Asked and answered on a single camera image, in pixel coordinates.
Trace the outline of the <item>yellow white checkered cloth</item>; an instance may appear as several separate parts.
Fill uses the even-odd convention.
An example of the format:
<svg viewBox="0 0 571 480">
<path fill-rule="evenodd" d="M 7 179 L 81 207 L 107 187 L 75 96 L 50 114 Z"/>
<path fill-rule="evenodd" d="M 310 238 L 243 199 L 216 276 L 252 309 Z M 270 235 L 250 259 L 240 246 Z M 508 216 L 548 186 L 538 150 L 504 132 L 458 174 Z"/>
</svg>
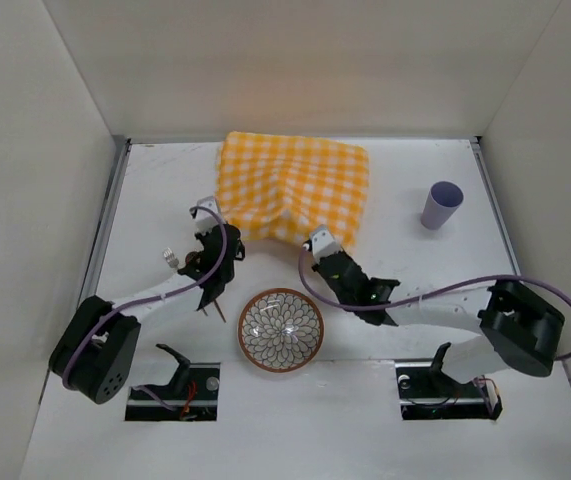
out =
<svg viewBox="0 0 571 480">
<path fill-rule="evenodd" d="M 244 239 L 300 244 L 321 225 L 355 244 L 369 192 L 369 155 L 356 145 L 303 136 L 229 133 L 215 198 Z"/>
</svg>

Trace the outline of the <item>floral patterned bowl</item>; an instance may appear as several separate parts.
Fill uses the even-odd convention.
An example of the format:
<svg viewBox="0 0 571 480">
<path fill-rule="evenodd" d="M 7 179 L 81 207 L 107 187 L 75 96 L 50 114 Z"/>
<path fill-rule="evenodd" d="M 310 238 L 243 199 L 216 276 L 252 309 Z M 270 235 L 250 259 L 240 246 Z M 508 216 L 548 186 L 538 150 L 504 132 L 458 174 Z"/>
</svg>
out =
<svg viewBox="0 0 571 480">
<path fill-rule="evenodd" d="M 237 326 L 244 356 L 271 373 L 289 373 L 310 363 L 324 340 L 325 325 L 314 302 L 303 293 L 273 288 L 254 296 Z"/>
</svg>

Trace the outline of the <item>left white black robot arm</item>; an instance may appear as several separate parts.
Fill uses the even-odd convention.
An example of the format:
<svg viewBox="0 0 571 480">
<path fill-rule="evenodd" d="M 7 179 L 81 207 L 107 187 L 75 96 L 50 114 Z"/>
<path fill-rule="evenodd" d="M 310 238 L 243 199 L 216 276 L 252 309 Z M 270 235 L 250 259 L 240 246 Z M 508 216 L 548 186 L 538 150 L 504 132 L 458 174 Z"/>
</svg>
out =
<svg viewBox="0 0 571 480">
<path fill-rule="evenodd" d="M 97 295 L 81 302 L 49 359 L 65 388 L 107 402 L 128 379 L 142 323 L 154 311 L 166 307 L 171 320 L 180 319 L 224 292 L 234 263 L 245 258 L 240 230 L 225 223 L 195 237 L 202 249 L 188 254 L 184 266 L 171 250 L 163 252 L 174 273 L 161 284 L 116 302 Z"/>
</svg>

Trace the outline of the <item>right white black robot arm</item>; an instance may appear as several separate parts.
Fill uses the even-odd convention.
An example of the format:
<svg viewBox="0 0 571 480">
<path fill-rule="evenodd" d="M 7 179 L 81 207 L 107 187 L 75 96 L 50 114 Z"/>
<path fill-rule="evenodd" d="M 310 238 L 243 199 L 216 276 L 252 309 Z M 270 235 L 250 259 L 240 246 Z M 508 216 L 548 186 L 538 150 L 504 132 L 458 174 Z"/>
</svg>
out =
<svg viewBox="0 0 571 480">
<path fill-rule="evenodd" d="M 314 254 L 312 269 L 334 293 L 330 305 L 369 325 L 471 333 L 463 342 L 442 342 L 431 359 L 433 376 L 447 384 L 506 369 L 538 378 L 552 373 L 564 316 L 515 275 L 484 279 L 478 287 L 415 289 L 393 302 L 400 281 L 368 276 L 341 248 Z"/>
</svg>

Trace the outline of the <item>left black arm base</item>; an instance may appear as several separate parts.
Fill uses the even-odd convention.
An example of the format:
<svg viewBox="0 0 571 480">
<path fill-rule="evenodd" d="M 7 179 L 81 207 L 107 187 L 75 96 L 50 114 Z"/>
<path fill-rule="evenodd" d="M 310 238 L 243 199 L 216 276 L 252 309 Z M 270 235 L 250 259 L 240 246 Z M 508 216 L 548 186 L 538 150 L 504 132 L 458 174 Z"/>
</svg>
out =
<svg viewBox="0 0 571 480">
<path fill-rule="evenodd" d="M 124 420 L 213 422 L 217 419 L 221 364 L 193 362 L 166 344 L 135 356 Z"/>
</svg>

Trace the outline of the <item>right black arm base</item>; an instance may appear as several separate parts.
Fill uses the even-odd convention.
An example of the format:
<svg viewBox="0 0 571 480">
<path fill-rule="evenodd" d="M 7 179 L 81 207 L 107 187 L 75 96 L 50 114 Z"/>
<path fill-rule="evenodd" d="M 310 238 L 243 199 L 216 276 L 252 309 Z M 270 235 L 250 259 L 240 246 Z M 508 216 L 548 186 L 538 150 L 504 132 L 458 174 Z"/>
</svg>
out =
<svg viewBox="0 0 571 480">
<path fill-rule="evenodd" d="M 450 343 L 441 345 L 432 359 L 395 363 L 399 407 L 404 420 L 490 420 L 503 412 L 496 383 L 485 376 L 460 384 L 442 372 Z"/>
</svg>

